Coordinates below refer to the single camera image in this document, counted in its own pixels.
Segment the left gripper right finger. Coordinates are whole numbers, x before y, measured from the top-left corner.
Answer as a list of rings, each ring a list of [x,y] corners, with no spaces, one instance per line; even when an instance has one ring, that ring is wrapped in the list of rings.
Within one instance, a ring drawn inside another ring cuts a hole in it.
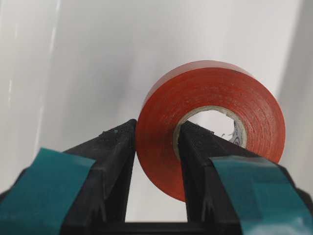
[[[214,235],[310,235],[313,201],[287,169],[187,121],[179,132],[187,219]]]

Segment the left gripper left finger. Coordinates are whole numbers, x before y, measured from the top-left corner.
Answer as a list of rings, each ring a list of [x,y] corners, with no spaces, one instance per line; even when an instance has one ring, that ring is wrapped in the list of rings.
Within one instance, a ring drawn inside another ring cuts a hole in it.
[[[124,223],[135,155],[131,119],[64,152],[39,150],[0,195],[3,235],[91,235]]]

